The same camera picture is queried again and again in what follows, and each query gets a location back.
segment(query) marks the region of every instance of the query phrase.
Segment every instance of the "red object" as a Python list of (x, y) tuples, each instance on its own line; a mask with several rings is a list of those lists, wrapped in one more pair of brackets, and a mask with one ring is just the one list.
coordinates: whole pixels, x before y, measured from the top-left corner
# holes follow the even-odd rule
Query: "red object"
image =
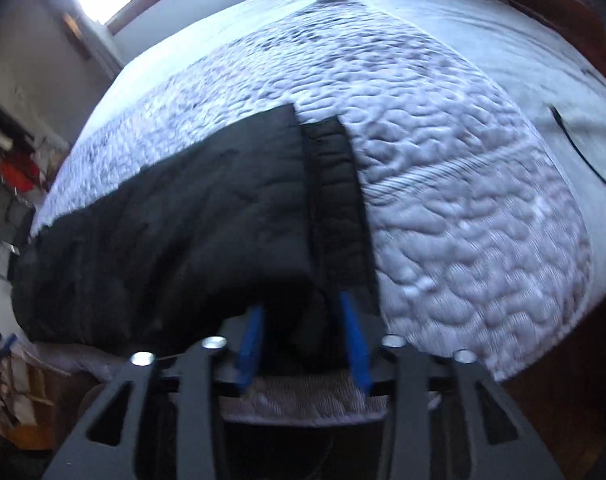
[(26, 193), (38, 186), (40, 171), (24, 153), (10, 153), (0, 163), (0, 174), (10, 187)]

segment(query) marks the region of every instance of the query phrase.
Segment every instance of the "bed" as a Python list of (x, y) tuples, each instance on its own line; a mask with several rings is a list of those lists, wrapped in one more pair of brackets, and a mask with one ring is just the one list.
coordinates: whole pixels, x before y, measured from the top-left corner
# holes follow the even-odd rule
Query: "bed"
[[(279, 20), (317, 1), (248, 0), (194, 23), (152, 47), (129, 63), (105, 94), (87, 121), (70, 159), (87, 158), (83, 147), (93, 138), (96, 140), (98, 132), (105, 135), (110, 124), (131, 123), (132, 108), (142, 106), (148, 95), (158, 99), (162, 95), (160, 88), (179, 84), (181, 74), (193, 63), (222, 46), (242, 43), (248, 35), (280, 23)], [(557, 33), (502, 0), (354, 1), (365, 6), (365, 10), (359, 7), (354, 11), (356, 16), (359, 12), (382, 12), (397, 20), (395, 26), (398, 20), (413, 25), (419, 30), (417, 34), (426, 34), (451, 48), (460, 56), (461, 63), (478, 68), (488, 81), (496, 83), (498, 91), (504, 91), (525, 118), (523, 127), (532, 127), (532, 135), (543, 139), (547, 155), (571, 191), (566, 201), (578, 207), (576, 221), (583, 226), (579, 231), (585, 229), (586, 234), (577, 235), (580, 240), (576, 244), (576, 259), (580, 262), (573, 261), (572, 270), (568, 270), (576, 273), (576, 279), (571, 284), (555, 285), (558, 290), (553, 294), (563, 296), (558, 300), (559, 309), (548, 312), (538, 321), (528, 319), (521, 325), (521, 332), (508, 330), (511, 335), (516, 333), (515, 337), (494, 336), (476, 341), (475, 350), (495, 378), (507, 379), (558, 344), (606, 295), (606, 186), (580, 158), (550, 112), (550, 106), (554, 106), (561, 113), (577, 143), (584, 140), (593, 146), (606, 146), (606, 79)], [(102, 145), (110, 150), (108, 140)], [(355, 144), (355, 148), (358, 151), (359, 145)], [(80, 166), (70, 164), (69, 160), (66, 166), (69, 184), (79, 178), (74, 172), (78, 173)], [(116, 172), (107, 177), (111, 180), (105, 189), (94, 191), (100, 195), (114, 189), (131, 171), (135, 169), (127, 168), (122, 174)], [(85, 189), (82, 186), (66, 187), (65, 168), (62, 174), (62, 184), (52, 188), (48, 201), (38, 213), (34, 233), (57, 216), (93, 200), (78, 192)], [(375, 200), (368, 194), (367, 185), (364, 191), (366, 203)], [(382, 275), (381, 280), (385, 289), (385, 276)], [(509, 312), (505, 316), (516, 319), (519, 325), (521, 314)], [(463, 334), (459, 340), (474, 346), (476, 343), (472, 341), (481, 337), (480, 332), (470, 329), (466, 323), (461, 320), (456, 327), (457, 334)], [(451, 345), (456, 344), (433, 342), (433, 327), (432, 332), (425, 332), (417, 336), (418, 339), (413, 338), (412, 333), (404, 333), (403, 325), (392, 326), (391, 330), (403, 333), (430, 351), (446, 354), (454, 349)], [(85, 352), (82, 346), (68, 348), (25, 340), (24, 349), (32, 358), (52, 368), (64, 372), (89, 370), (102, 380), (109, 380), (122, 362), (96, 349)], [(360, 396), (345, 376), (310, 378), (305, 386), (287, 379), (272, 383), (257, 381), (244, 399), (224, 401), (225, 418), (237, 422), (323, 426), (373, 420), (383, 415), (384, 399)]]

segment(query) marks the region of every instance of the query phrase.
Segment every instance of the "black fabric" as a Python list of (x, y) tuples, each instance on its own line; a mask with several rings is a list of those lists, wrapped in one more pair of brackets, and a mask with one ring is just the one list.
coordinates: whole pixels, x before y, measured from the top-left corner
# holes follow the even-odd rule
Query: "black fabric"
[(291, 105), (232, 124), (54, 222), (21, 255), (14, 314), (33, 341), (181, 352), (263, 303), (265, 364), (344, 364), (328, 290), (377, 310), (363, 200), (338, 120)]

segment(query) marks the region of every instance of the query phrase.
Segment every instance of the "black garment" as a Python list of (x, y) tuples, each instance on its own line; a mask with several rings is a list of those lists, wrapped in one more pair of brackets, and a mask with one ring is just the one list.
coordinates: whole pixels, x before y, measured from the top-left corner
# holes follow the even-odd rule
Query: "black garment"
[(350, 142), (337, 120), (302, 128), (286, 105), (57, 219), (21, 255), (12, 303), (31, 340), (121, 355), (181, 352), (262, 303), (270, 354), (286, 362), (275, 368), (291, 370), (288, 354), (318, 362), (335, 330), (330, 286), (360, 286), (377, 309)]

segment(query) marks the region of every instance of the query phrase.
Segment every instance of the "silver bolt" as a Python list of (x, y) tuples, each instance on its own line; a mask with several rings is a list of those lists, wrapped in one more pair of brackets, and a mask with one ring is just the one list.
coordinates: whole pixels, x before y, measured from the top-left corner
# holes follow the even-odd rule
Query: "silver bolt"
[(400, 335), (386, 335), (382, 340), (381, 344), (388, 348), (403, 348), (407, 345), (407, 341), (403, 336)]
[(130, 362), (136, 366), (148, 366), (154, 362), (156, 357), (150, 352), (136, 352), (129, 358)]
[(227, 344), (227, 339), (220, 335), (213, 335), (212, 337), (206, 337), (201, 342), (203, 348), (207, 348), (208, 350), (217, 350), (219, 348), (223, 348)]
[(457, 350), (454, 352), (454, 360), (469, 365), (477, 360), (477, 355), (470, 350)]

